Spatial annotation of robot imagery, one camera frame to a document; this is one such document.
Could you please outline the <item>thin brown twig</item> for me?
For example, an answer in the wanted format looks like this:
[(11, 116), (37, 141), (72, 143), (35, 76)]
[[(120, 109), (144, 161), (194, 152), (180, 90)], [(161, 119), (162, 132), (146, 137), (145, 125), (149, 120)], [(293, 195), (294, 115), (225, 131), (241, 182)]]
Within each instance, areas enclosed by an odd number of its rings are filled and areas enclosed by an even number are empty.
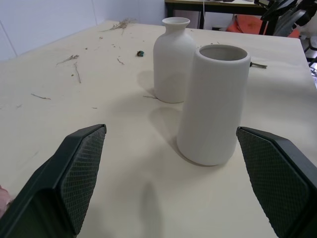
[(79, 74), (79, 71), (78, 71), (77, 62), (75, 62), (75, 63), (73, 64), (73, 66), (74, 66), (74, 70), (75, 70), (75, 74), (76, 74), (76, 77), (77, 77), (77, 79), (78, 79), (78, 82), (81, 84), (81, 78), (80, 78), (80, 74)]

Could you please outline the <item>white cylindrical ceramic vase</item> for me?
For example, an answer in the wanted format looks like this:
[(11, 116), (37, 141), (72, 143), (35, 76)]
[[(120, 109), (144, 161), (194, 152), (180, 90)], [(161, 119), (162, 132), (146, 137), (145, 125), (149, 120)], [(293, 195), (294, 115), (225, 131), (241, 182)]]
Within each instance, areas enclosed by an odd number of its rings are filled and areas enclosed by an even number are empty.
[(231, 45), (195, 51), (176, 142), (188, 160), (203, 166), (225, 164), (237, 143), (251, 56)]

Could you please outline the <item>white bottle-shaped ceramic vase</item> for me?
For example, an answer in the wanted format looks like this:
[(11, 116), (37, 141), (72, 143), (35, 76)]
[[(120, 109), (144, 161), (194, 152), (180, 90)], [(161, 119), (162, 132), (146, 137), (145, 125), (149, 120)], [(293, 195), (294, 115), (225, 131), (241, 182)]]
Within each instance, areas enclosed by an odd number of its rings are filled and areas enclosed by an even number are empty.
[(166, 103), (185, 100), (196, 43), (186, 32), (190, 20), (168, 17), (162, 20), (165, 32), (154, 44), (154, 93)]

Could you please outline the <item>dried twig bunch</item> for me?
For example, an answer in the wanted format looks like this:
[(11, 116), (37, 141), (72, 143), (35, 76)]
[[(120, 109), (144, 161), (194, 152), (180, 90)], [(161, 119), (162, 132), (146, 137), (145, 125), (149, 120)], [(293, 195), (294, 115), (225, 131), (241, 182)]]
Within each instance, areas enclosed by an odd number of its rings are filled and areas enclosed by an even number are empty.
[(124, 30), (128, 27), (128, 25), (136, 23), (136, 22), (137, 22), (137, 19), (126, 18), (126, 19), (118, 22), (117, 24), (114, 24), (111, 28), (106, 29), (106, 30), (102, 30), (102, 31), (99, 31), (99, 32), (107, 32), (107, 31), (121, 29), (122, 30), (121, 34), (123, 34)]

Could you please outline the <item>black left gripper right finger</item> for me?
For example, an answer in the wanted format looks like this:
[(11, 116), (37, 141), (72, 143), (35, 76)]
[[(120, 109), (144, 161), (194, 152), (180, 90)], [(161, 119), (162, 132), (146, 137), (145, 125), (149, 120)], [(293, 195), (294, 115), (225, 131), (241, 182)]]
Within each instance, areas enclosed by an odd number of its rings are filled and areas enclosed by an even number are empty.
[(253, 192), (278, 238), (317, 238), (317, 167), (288, 139), (236, 130)]

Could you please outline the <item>black-framed wooden table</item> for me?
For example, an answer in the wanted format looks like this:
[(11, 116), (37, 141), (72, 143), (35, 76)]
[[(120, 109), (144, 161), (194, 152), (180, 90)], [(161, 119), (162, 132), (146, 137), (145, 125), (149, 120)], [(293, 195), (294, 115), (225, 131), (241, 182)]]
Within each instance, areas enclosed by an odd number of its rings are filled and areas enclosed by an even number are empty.
[(173, 17), (176, 10), (199, 12), (199, 29), (204, 28), (206, 12), (262, 16), (267, 11), (255, 4), (255, 0), (164, 0), (164, 3), (167, 17)]

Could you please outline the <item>black office chair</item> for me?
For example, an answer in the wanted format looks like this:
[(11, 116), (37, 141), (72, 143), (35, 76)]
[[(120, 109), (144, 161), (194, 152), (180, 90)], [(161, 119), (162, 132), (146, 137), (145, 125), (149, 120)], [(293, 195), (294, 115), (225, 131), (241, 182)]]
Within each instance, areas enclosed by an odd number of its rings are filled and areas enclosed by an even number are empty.
[(254, 4), (266, 10), (261, 16), (260, 35), (288, 37), (317, 13), (317, 0), (254, 0)]

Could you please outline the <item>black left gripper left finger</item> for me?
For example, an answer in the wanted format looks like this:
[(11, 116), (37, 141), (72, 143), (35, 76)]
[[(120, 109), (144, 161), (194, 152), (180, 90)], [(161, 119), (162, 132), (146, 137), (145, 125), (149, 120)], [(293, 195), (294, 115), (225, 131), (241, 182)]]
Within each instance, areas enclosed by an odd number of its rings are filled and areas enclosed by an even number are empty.
[(0, 218), (0, 238), (76, 238), (93, 195), (106, 125), (65, 137)]

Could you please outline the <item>orange cushion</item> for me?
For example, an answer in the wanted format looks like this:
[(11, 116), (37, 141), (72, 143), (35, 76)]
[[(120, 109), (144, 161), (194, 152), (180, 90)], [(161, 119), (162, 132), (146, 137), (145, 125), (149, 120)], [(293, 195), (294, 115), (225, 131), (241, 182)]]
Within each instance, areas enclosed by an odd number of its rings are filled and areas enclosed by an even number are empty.
[(225, 31), (233, 33), (264, 35), (268, 27), (275, 26), (273, 21), (269, 21), (268, 23), (265, 23), (264, 32), (260, 33), (261, 29), (263, 28), (263, 23), (264, 22), (257, 16), (235, 14)]

